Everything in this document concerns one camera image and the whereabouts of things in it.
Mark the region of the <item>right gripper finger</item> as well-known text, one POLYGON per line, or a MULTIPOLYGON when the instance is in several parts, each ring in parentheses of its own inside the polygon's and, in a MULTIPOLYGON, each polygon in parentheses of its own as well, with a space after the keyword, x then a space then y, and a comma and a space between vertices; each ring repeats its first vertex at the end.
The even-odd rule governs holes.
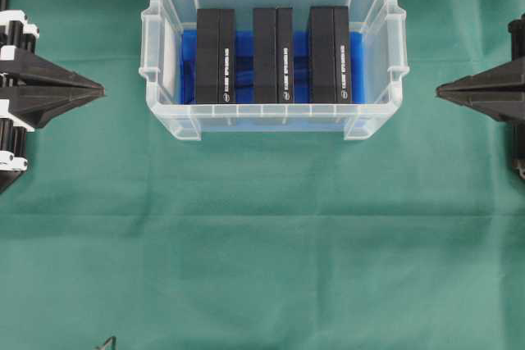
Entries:
POLYGON ((521 92, 443 92, 437 97, 497 121, 524 121, 524 93, 521 92))
POLYGON ((467 75, 459 80, 440 85, 436 91, 463 92, 491 89, 520 89, 524 87, 524 59, 506 62, 476 75, 467 75))

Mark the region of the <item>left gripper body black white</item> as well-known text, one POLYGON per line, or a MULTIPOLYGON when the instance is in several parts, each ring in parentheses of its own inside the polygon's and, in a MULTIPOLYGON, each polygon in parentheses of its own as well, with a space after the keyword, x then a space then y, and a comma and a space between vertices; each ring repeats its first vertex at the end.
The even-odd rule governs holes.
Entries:
MULTIPOLYGON (((22 10, 1 11, 1 60, 14 60, 15 48, 34 52, 39 38, 37 25, 22 10)), ((9 112, 10 101, 1 99, 1 193, 28 169, 26 139, 34 127, 9 112)))

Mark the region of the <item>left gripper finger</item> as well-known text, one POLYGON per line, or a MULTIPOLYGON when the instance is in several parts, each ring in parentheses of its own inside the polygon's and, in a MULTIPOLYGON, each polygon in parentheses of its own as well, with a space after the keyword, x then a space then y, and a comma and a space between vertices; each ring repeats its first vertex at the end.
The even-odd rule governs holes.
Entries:
POLYGON ((7 74, 27 84, 103 89, 103 86, 74 71, 64 69, 32 52, 16 52, 7 61, 7 74))
POLYGON ((104 95, 104 88, 8 88, 7 128, 41 129, 53 118, 104 95))

